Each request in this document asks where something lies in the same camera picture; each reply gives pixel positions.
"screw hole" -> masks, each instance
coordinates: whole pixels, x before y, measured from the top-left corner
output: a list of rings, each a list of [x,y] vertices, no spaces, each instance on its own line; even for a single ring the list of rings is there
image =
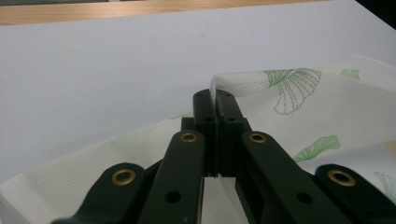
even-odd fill
[[[116,186],[124,186],[134,181],[135,177],[136,173],[133,170],[122,169],[111,176],[111,182]]]
[[[165,195],[165,200],[168,203],[177,203],[178,201],[180,201],[180,193],[177,191],[170,191]]]
[[[311,195],[303,192],[297,194],[297,199],[302,203],[312,203],[314,201]]]
[[[183,142],[195,142],[197,140],[197,135],[195,133],[183,133],[180,136],[181,141]]]
[[[249,137],[250,141],[255,142],[255,143],[264,143],[267,138],[260,133],[253,133]]]
[[[353,187],[356,185],[356,180],[353,178],[352,175],[341,171],[341,170],[330,170],[327,173],[330,180],[334,181],[335,183],[345,186],[345,187]]]

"green leaf print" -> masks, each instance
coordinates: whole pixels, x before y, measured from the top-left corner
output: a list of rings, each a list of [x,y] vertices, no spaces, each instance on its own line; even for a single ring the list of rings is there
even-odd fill
[[[374,172],[374,174],[384,186],[385,195],[396,204],[396,180],[379,172]]]
[[[361,80],[359,78],[359,70],[357,69],[344,69],[343,71],[341,71],[340,75],[344,77],[350,77],[350,78],[355,78],[357,80]]]
[[[264,71],[268,75],[269,87],[277,86],[279,99],[275,111],[281,115],[299,109],[305,98],[312,95],[321,77],[319,71],[309,68]]]
[[[338,149],[340,146],[336,135],[321,137],[314,144],[299,152],[293,159],[295,162],[312,160],[318,154],[329,149]]]

